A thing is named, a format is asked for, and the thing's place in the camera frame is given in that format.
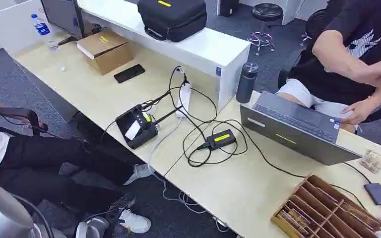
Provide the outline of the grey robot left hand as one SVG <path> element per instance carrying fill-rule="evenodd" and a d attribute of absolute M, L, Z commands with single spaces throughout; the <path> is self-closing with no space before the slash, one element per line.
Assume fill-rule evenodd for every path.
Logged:
<path fill-rule="evenodd" d="M 74 238 L 128 238 L 131 231 L 110 223 L 103 217 L 94 217 L 77 225 Z"/>

